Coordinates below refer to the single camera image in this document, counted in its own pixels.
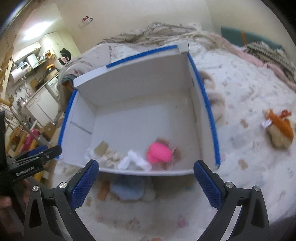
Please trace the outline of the person's left hand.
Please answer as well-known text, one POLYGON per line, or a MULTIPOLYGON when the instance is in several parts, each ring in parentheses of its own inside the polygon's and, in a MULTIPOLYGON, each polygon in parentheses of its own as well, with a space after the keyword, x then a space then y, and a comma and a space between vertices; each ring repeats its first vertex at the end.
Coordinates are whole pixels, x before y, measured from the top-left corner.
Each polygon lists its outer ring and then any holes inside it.
MULTIPOLYGON (((22 195, 21 207, 26 211, 31 193, 30 183, 24 179, 17 186, 22 195)), ((4 240, 23 240, 19 225, 15 224, 9 212, 11 207, 10 197, 1 195, 1 236, 6 236, 4 240)))

